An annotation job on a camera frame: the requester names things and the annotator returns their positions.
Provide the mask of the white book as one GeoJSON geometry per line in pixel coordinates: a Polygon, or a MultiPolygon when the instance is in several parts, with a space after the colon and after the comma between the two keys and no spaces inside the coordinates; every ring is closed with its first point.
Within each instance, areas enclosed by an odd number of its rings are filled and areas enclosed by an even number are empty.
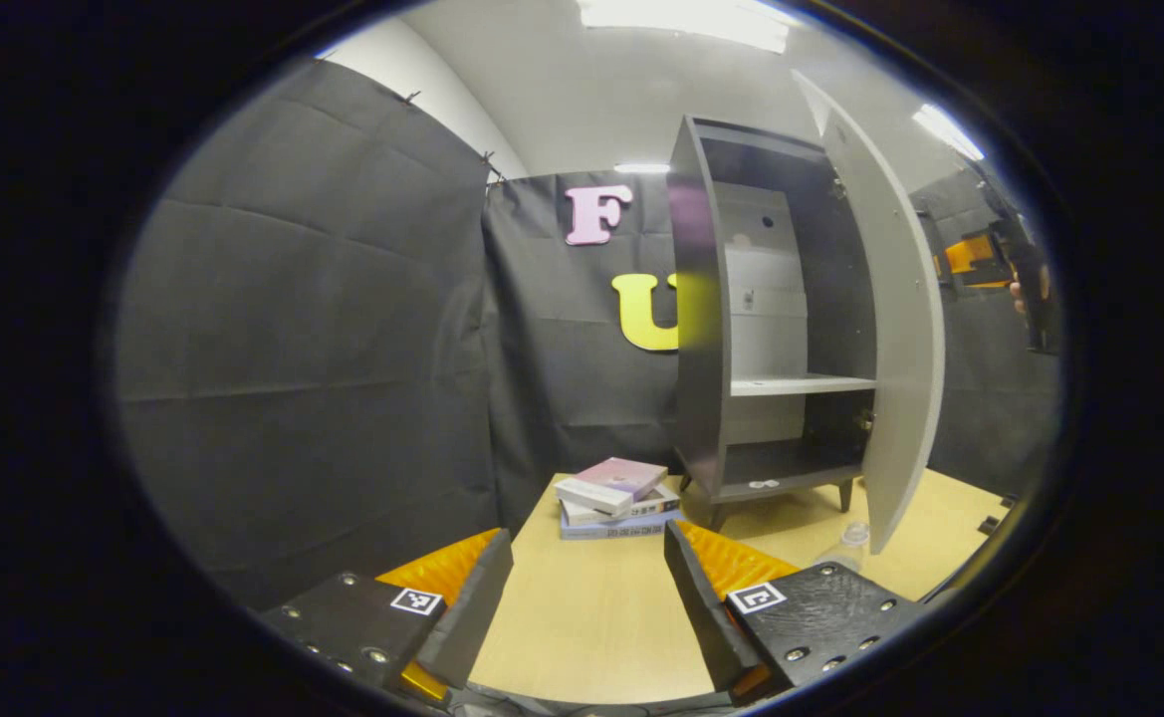
{"type": "Polygon", "coordinates": [[[567,528],[584,527],[590,525],[612,525],[612,523],[626,521],[626,519],[643,518],[654,513],[677,510],[680,507],[680,496],[673,494],[668,487],[654,487],[643,501],[636,501],[626,512],[617,516],[609,516],[599,512],[599,509],[582,507],[573,501],[560,501],[562,505],[562,526],[567,528]]]}

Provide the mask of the blue book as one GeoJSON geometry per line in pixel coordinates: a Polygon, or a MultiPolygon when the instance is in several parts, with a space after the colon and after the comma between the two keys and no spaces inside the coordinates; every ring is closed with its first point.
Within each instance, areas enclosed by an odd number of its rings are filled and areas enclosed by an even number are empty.
{"type": "Polygon", "coordinates": [[[567,542],[629,539],[629,537],[660,535],[665,525],[673,519],[682,519],[682,510],[651,513],[646,516],[617,519],[617,521],[591,523],[591,525],[572,525],[568,517],[560,516],[560,540],[567,542]]]}

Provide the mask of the ceiling light strip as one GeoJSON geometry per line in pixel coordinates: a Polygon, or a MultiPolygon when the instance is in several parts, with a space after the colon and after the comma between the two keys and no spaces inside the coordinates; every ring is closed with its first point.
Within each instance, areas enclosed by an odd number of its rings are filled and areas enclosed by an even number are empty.
{"type": "Polygon", "coordinates": [[[960,157],[973,159],[973,162],[984,159],[984,151],[975,145],[975,141],[968,137],[961,127],[954,122],[954,119],[950,118],[938,106],[923,104],[913,114],[913,121],[918,123],[929,135],[941,140],[942,144],[949,145],[960,157]]]}

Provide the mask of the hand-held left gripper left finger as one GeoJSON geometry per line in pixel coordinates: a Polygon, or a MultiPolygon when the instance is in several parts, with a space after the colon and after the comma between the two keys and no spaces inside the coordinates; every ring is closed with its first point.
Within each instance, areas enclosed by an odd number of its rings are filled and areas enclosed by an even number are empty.
{"type": "Polygon", "coordinates": [[[468,684],[513,566],[512,535],[491,528],[377,576],[340,572],[260,620],[363,688],[445,704],[468,684]]]}

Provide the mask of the dark grey cabinet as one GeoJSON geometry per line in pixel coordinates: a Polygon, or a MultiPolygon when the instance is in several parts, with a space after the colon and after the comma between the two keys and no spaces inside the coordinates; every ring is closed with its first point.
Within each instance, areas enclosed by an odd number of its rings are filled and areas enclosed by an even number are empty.
{"type": "Polygon", "coordinates": [[[732,379],[830,372],[874,379],[871,277],[849,199],[818,142],[683,118],[668,192],[677,301],[674,450],[717,531],[728,509],[836,487],[842,510],[871,432],[874,389],[729,396],[732,379]]]}

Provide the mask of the large ceiling light panel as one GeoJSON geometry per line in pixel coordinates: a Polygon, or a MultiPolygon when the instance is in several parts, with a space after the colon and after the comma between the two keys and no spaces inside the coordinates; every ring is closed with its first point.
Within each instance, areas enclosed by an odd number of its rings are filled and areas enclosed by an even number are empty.
{"type": "Polygon", "coordinates": [[[801,20],[762,0],[576,0],[590,29],[680,33],[785,54],[801,20]]]}

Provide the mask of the black backdrop cloth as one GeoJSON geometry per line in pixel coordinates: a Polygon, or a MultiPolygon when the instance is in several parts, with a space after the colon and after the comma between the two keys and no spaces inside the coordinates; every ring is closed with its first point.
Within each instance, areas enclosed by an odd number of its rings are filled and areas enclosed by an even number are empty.
{"type": "MultiPolygon", "coordinates": [[[[683,118],[822,144],[723,111],[683,118]]],[[[941,289],[988,230],[981,168],[908,194],[944,308],[928,468],[1013,494],[1053,446],[1059,365],[996,290],[941,289]]],[[[599,164],[495,180],[471,145],[352,69],[308,61],[196,145],[139,233],[112,331],[118,427],[196,566],[253,611],[521,530],[556,473],[686,471],[665,177],[599,164]]]]}

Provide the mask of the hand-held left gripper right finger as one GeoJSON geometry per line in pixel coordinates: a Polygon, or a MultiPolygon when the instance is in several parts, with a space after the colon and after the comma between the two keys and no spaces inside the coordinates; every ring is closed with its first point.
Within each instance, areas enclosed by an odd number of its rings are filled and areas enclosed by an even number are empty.
{"type": "Polygon", "coordinates": [[[845,563],[797,568],[682,519],[665,521],[663,559],[714,689],[734,705],[824,681],[928,608],[845,563]]]}

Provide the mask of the beige cabinet door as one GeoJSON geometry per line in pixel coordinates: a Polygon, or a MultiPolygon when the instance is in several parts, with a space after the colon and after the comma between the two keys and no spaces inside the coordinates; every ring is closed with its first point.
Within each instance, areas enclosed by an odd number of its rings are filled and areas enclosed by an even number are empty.
{"type": "Polygon", "coordinates": [[[845,187],[874,303],[873,425],[863,455],[871,554],[886,549],[927,471],[944,396],[944,308],[927,233],[876,142],[840,101],[793,70],[845,187]]]}

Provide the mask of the green label plastic bottle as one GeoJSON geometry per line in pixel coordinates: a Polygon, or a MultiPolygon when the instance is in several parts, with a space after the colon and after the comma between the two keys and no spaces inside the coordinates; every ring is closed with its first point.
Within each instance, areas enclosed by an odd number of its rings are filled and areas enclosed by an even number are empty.
{"type": "Polygon", "coordinates": [[[814,559],[812,565],[833,563],[860,575],[865,558],[867,558],[870,542],[871,527],[868,523],[851,521],[849,526],[842,530],[839,539],[822,551],[818,558],[814,559]]]}

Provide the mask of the pink cover book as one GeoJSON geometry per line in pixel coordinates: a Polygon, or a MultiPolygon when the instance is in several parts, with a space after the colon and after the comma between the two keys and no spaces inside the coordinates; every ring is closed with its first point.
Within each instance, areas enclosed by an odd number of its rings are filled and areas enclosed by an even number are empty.
{"type": "Polygon", "coordinates": [[[663,466],[608,457],[556,482],[556,499],[565,507],[590,510],[606,519],[625,518],[654,494],[667,475],[663,466]]]}

